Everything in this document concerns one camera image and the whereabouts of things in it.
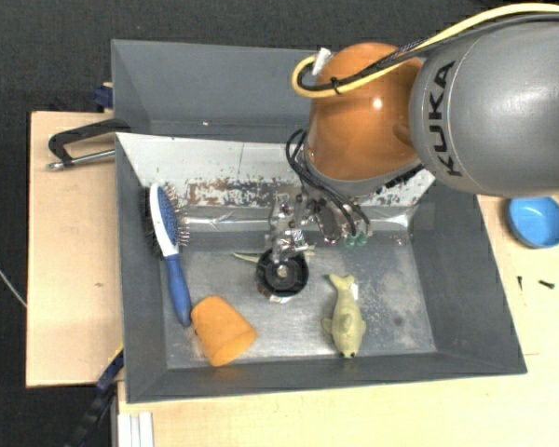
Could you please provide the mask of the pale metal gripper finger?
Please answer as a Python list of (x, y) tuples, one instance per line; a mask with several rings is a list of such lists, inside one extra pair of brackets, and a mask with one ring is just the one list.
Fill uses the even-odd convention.
[(284, 263), (303, 255), (307, 261), (314, 254), (314, 246), (306, 241), (302, 230), (286, 230), (274, 237), (273, 262)]
[(293, 210), (289, 194), (276, 194), (272, 203), (268, 222), (270, 227), (269, 243), (275, 251), (288, 251), (292, 246)]

